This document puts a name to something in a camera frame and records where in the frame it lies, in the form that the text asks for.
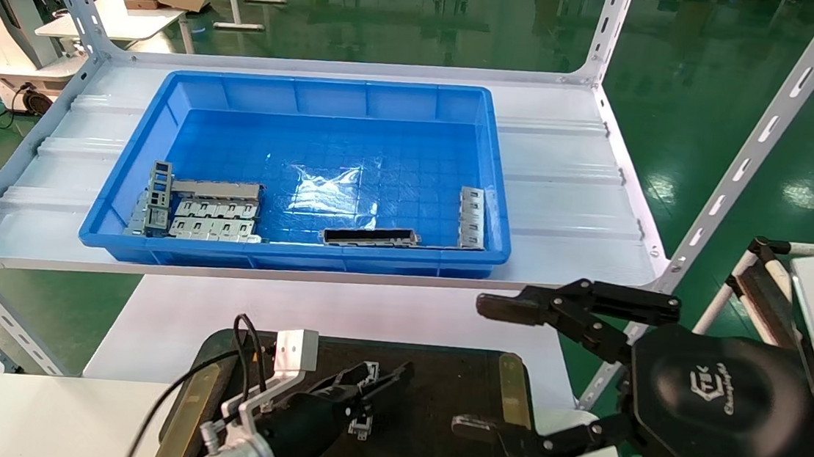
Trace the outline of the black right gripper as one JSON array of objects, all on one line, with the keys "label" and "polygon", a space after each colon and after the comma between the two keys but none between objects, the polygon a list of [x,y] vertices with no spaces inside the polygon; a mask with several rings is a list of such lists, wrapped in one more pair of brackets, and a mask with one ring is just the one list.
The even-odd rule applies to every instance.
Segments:
[{"label": "black right gripper", "polygon": [[[452,417],[454,434],[495,445],[501,457],[582,457],[628,440],[644,457],[795,457],[814,415],[796,355],[669,324],[680,319],[674,296],[581,278],[558,288],[527,285],[516,296],[481,293],[475,308],[490,320],[550,326],[630,374],[623,406],[630,418],[542,435],[517,423]],[[604,318],[661,327],[630,345]]]}]

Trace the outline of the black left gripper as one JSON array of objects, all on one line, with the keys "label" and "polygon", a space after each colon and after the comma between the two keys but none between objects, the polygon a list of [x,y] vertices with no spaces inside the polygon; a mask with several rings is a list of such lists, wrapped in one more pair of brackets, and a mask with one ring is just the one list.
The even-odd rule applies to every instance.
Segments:
[{"label": "black left gripper", "polygon": [[351,366],[316,382],[310,391],[298,391],[278,401],[264,415],[262,433],[273,456],[322,456],[361,413],[376,416],[399,405],[413,379],[415,365],[409,360],[377,380],[367,381],[362,393],[329,390],[356,387],[367,379],[367,370]]}]

